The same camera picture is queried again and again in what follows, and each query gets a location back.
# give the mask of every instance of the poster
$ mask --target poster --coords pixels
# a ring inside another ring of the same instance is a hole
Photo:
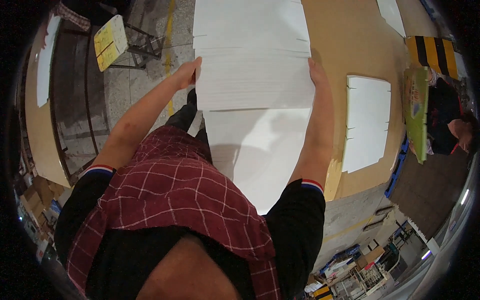
[[[404,75],[403,115],[408,142],[413,145],[419,163],[427,160],[428,67],[406,69]]]

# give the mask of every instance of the concrete floor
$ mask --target concrete floor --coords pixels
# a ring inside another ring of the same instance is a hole
[[[183,62],[194,59],[192,48],[194,7],[194,0],[136,0],[128,22],[159,37],[159,40],[165,37],[162,59],[149,62],[145,71],[107,69],[104,72],[105,102],[110,128],[113,128],[132,104],[167,75],[174,73]],[[132,58],[128,55],[122,56],[119,60],[133,65]],[[153,129],[163,125],[174,111],[186,103],[187,92],[183,90],[175,94],[172,99],[173,105],[167,106],[162,111]],[[198,131],[200,114],[197,114],[189,132],[192,135]],[[397,228],[395,220],[388,225],[384,224],[367,232],[362,231],[366,225],[382,219],[381,216],[374,216],[378,208],[391,205],[384,196],[385,188],[386,185],[380,185],[326,204],[324,243],[313,271],[322,268],[335,253],[355,243],[364,249],[374,238],[380,244],[386,242]],[[405,216],[398,211],[395,212],[395,217],[399,223],[405,220]]]

